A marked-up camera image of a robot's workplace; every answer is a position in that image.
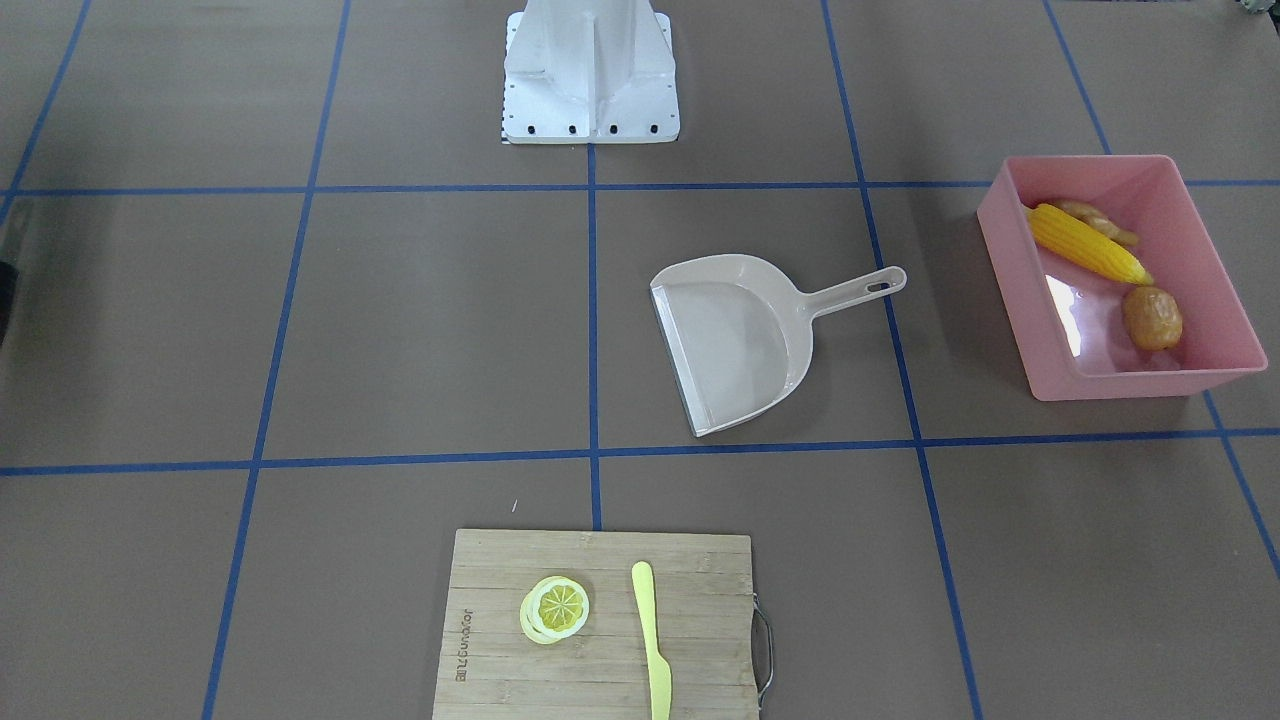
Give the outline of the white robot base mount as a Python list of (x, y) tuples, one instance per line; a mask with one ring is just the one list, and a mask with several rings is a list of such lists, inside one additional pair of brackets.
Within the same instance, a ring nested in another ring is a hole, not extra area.
[(672, 23), (649, 1), (529, 1), (507, 17), (504, 50), (507, 143), (680, 137)]

